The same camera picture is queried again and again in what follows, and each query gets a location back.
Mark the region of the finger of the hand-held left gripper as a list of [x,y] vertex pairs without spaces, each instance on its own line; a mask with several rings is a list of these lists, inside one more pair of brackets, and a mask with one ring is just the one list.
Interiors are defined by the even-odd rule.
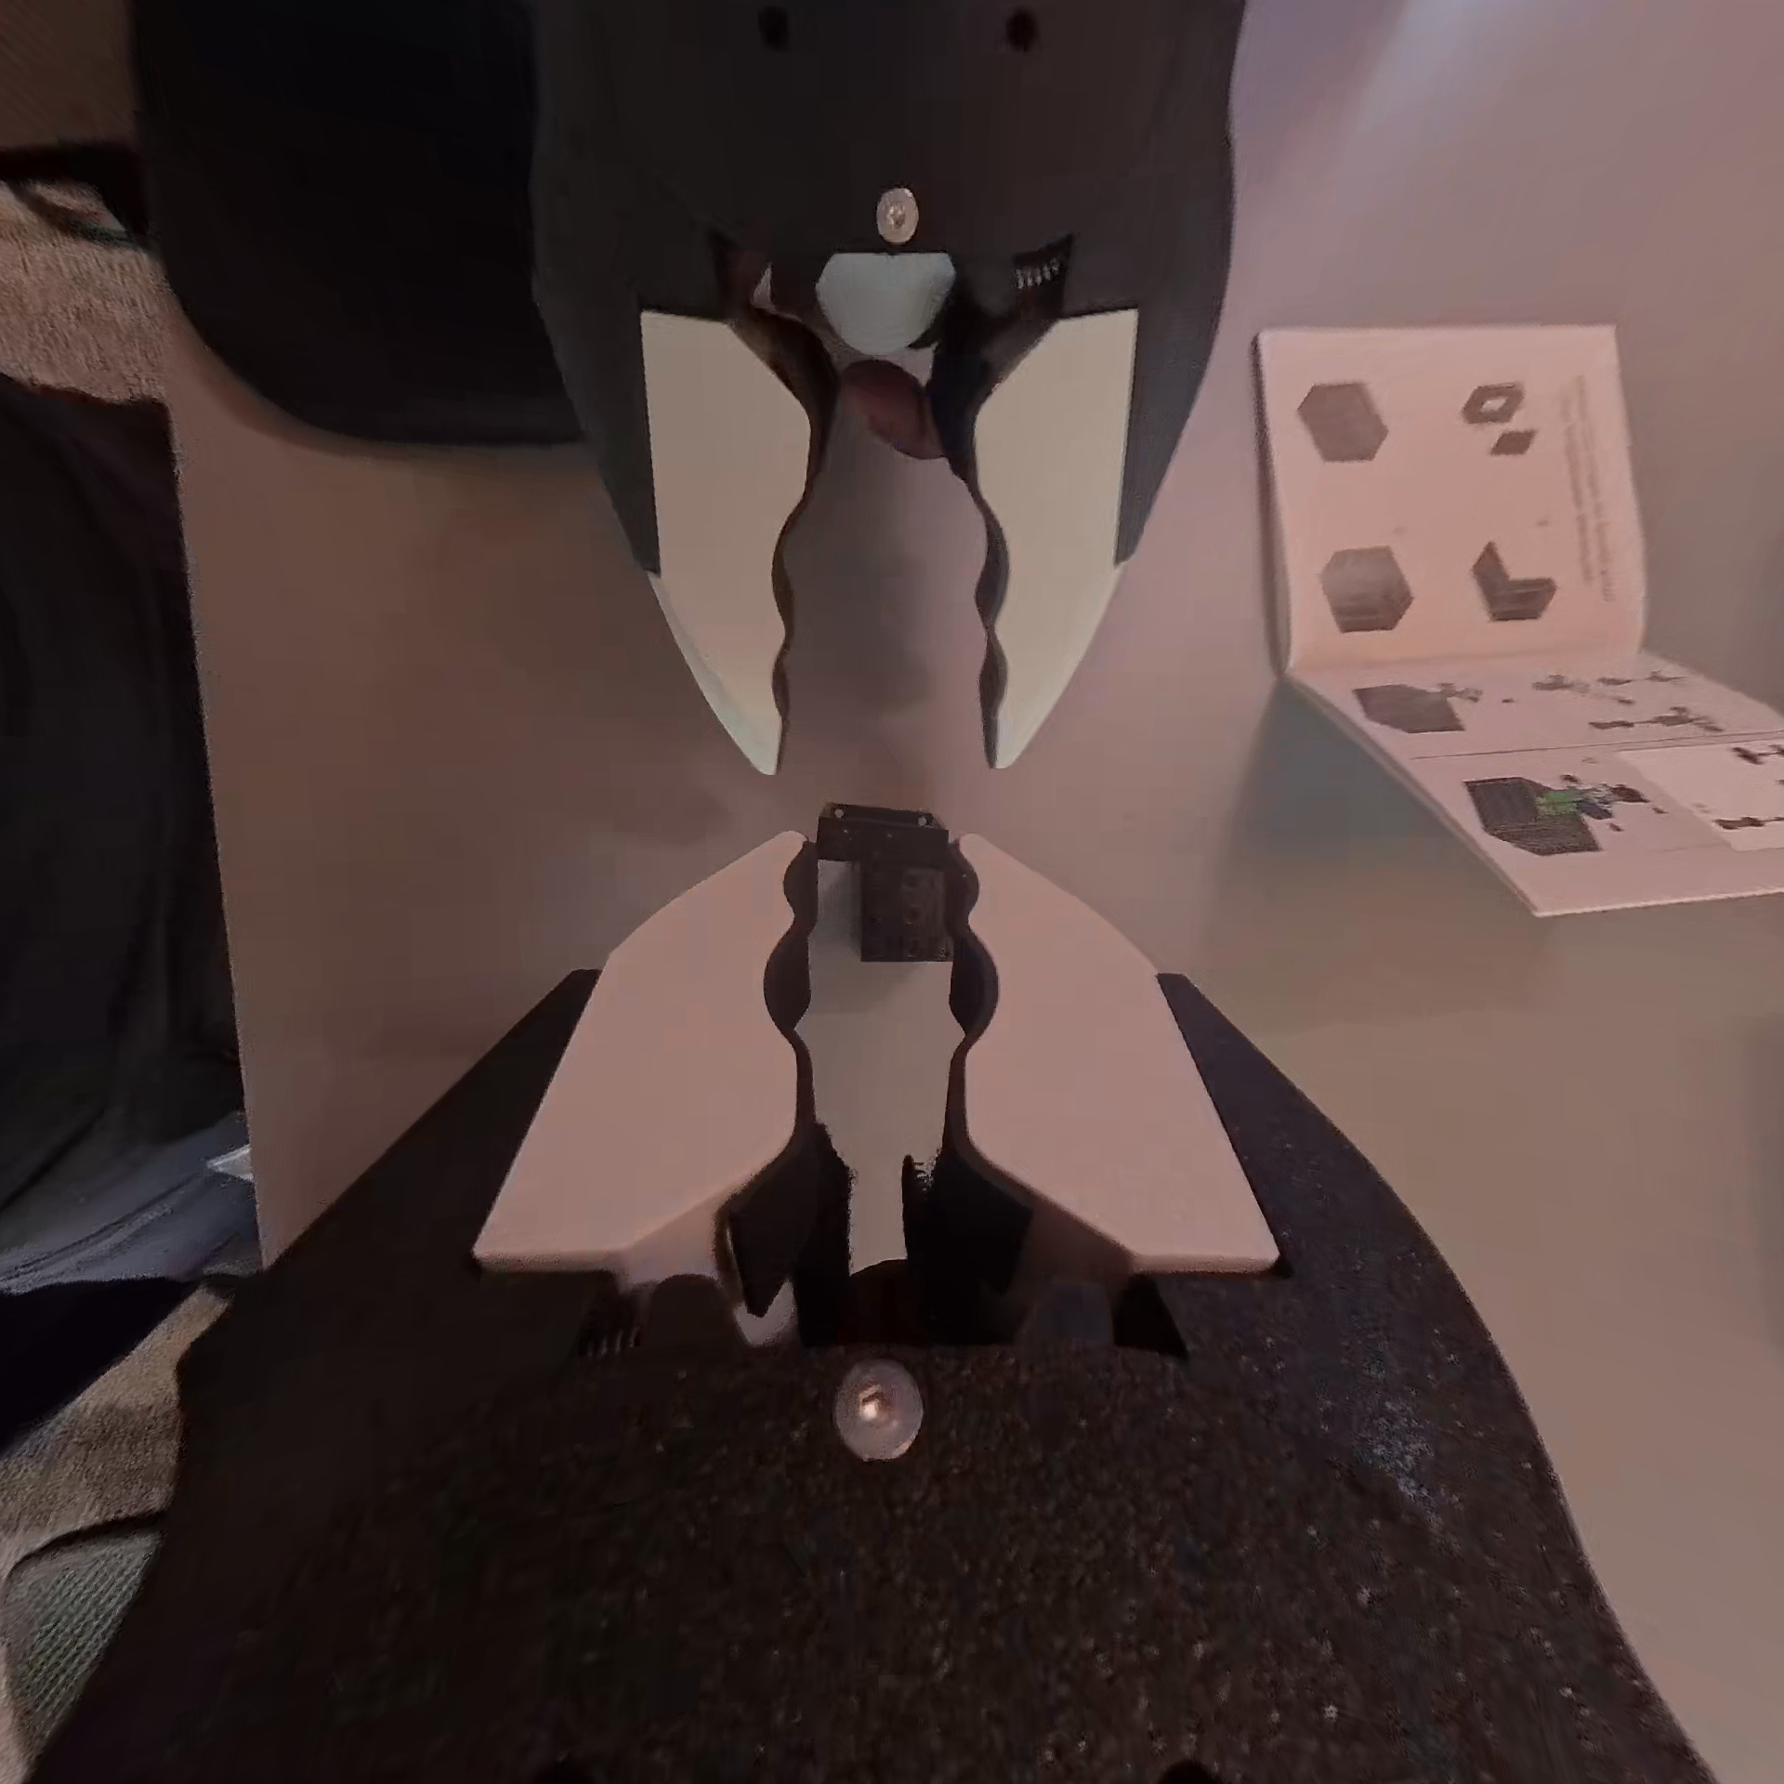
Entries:
[[788,620],[784,533],[810,473],[810,418],[728,323],[641,314],[658,607],[704,702],[745,761],[780,767],[777,672]]
[[1009,769],[1070,685],[1126,566],[1122,498],[1139,315],[1052,323],[974,416],[987,531],[976,591],[987,758]]

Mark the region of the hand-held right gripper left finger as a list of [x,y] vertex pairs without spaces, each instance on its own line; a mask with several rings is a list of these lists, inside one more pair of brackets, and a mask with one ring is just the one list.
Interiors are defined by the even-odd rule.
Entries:
[[474,1241],[481,1267],[700,1276],[734,1310],[790,1304],[834,1193],[797,1031],[816,901],[816,845],[782,830],[613,947]]

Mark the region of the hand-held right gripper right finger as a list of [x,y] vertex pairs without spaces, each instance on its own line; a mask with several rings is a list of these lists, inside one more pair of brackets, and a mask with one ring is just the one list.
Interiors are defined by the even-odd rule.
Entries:
[[1278,1239],[1150,958],[976,832],[949,847],[948,934],[946,1260],[1002,1302],[1267,1274]]

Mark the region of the white instruction booklet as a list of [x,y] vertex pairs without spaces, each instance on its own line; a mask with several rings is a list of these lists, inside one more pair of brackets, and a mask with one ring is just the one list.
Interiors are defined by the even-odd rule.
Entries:
[[1275,327],[1284,683],[1539,918],[1778,897],[1769,704],[1646,644],[1611,325]]

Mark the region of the grey desk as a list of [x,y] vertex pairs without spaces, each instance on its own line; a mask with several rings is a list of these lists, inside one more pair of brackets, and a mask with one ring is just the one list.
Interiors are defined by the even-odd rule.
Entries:
[[1539,919],[1282,687],[1252,343],[1613,323],[1652,643],[1780,704],[1780,3],[1252,3],[1215,355],[990,771],[940,462],[849,421],[747,767],[576,453],[390,455],[165,349],[267,1247],[569,970],[827,797],[925,806],[1184,971],[1436,1239],[1617,1616],[1780,1780],[1780,899]]

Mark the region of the person's left hand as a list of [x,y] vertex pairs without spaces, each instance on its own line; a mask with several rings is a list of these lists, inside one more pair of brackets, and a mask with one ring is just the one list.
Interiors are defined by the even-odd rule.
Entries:
[[873,436],[912,460],[940,460],[948,447],[929,390],[910,369],[884,358],[858,358],[838,373],[840,392]]

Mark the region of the black mesh cushion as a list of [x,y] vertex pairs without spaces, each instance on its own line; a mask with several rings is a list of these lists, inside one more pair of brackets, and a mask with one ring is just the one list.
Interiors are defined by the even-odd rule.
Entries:
[[578,440],[531,291],[524,3],[141,1],[130,50],[167,286],[256,397],[368,444]]

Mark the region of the person's dark clothing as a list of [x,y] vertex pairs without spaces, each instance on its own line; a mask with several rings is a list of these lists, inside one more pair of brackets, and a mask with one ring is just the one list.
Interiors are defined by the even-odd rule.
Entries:
[[256,1245],[163,405],[4,377],[2,1282]]

